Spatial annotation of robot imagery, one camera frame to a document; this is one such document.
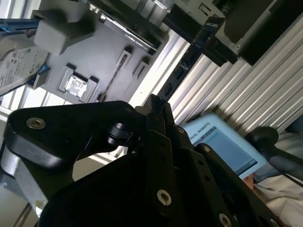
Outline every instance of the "hole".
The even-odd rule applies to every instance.
[[[204,178],[205,178],[205,180],[207,180],[207,181],[211,181],[210,177],[207,176],[207,175],[205,175]]]
[[[223,223],[224,223],[225,225],[228,224],[228,220],[227,220],[225,217],[223,217],[222,220],[223,220]]]
[[[202,9],[200,9],[200,10],[202,11],[202,13],[204,13],[206,16],[208,16],[208,14],[204,10],[202,10]]]
[[[199,9],[201,9],[202,7],[206,8],[208,11],[212,11],[210,8],[208,8],[207,5],[205,5],[204,3],[201,3],[200,6],[199,6]]]
[[[169,200],[169,197],[168,197],[166,194],[164,194],[164,193],[161,194],[161,197],[162,197],[163,200],[166,201],[166,202]]]
[[[39,121],[39,120],[35,120],[35,121],[32,122],[32,125],[34,125],[34,126],[41,126],[42,122]]]

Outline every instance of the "black mechanical part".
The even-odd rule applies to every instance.
[[[88,0],[90,4],[94,5],[106,16],[109,17],[114,23],[105,24],[111,29],[120,33],[124,38],[136,44],[141,43],[139,46],[149,54],[153,55],[164,41],[164,33],[155,26],[153,23],[142,17],[139,13],[134,11],[128,5],[120,0]]]
[[[281,174],[290,175],[290,180],[302,186],[296,179],[303,181],[303,159],[278,149],[278,132],[270,127],[258,127],[246,136],[267,162]]]
[[[170,13],[164,18],[163,23],[189,43],[193,42],[201,29],[201,25],[177,5],[174,5]],[[213,37],[213,41],[205,46],[203,54],[218,66],[222,66],[228,61],[234,64],[238,60],[237,55],[216,37]]]
[[[27,126],[27,120],[33,116],[46,122],[43,133]],[[71,168],[76,160],[98,153],[100,147],[104,152],[115,150],[107,141],[108,130],[115,123],[127,125],[130,121],[133,125],[140,117],[131,106],[120,101],[51,106],[43,111],[40,108],[17,110],[9,116],[5,129],[6,146],[43,168]]]
[[[211,147],[202,144],[193,150],[187,133],[174,124],[168,103],[152,95],[142,108],[146,114],[124,102],[94,103],[22,109],[9,117],[4,135],[10,144],[7,149],[22,159],[20,166],[28,167],[22,169],[24,176],[27,171],[39,175],[37,182],[47,181],[48,186],[54,182],[49,180],[55,174],[70,173],[75,160],[116,148],[108,143],[108,137],[118,123],[126,125],[118,127],[121,131],[139,135],[138,141],[143,143],[136,153],[129,153],[79,181],[66,181],[62,189],[43,201],[47,203],[41,206],[38,227],[176,227],[197,223],[267,227],[271,226],[271,219],[280,223]],[[46,124],[37,130],[39,135],[23,123],[33,116],[44,119]],[[116,140],[121,131],[115,131]],[[67,135],[69,147],[59,143]],[[36,149],[35,153],[23,149],[21,139],[26,148]],[[66,155],[53,149],[64,149]],[[62,161],[44,165],[39,153]],[[20,183],[22,179],[17,177],[16,181]],[[31,196],[31,205],[39,207],[41,201],[35,200],[35,194],[24,186],[21,184],[21,189],[27,198]]]
[[[226,17],[224,33],[236,44],[250,30],[273,0],[240,0]]]
[[[270,11],[269,19],[240,52],[250,65],[254,65],[303,13],[303,2],[278,0]]]
[[[209,17],[205,25],[202,26],[193,42],[183,55],[176,68],[173,70],[158,96],[165,101],[168,101],[173,93],[177,90],[186,75],[192,69],[201,54],[205,51],[208,45],[211,45],[212,38],[224,23],[224,18]]]

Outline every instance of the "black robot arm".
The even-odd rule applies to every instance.
[[[9,117],[1,168],[38,227],[277,227],[279,219],[206,144],[195,148],[170,105],[124,102],[22,109]],[[74,182],[74,163],[128,147]]]

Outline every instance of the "silver screw head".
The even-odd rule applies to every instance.
[[[178,128],[178,131],[181,132],[181,133],[184,133],[184,132],[185,132],[184,129],[182,129],[182,128],[180,128],[180,127]]]
[[[225,214],[219,214],[219,220],[224,227],[232,227],[232,223]]]
[[[46,127],[46,123],[41,118],[32,117],[27,120],[27,126],[31,129],[41,130]]]
[[[210,149],[209,149],[207,146],[203,146],[203,149],[204,149],[206,152],[210,152]]]
[[[162,203],[164,206],[169,206],[171,204],[171,196],[165,190],[157,191],[157,198],[159,202]]]

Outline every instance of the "blue tablet case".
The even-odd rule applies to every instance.
[[[217,115],[208,113],[183,126],[194,146],[208,144],[241,178],[265,165],[259,152]]]

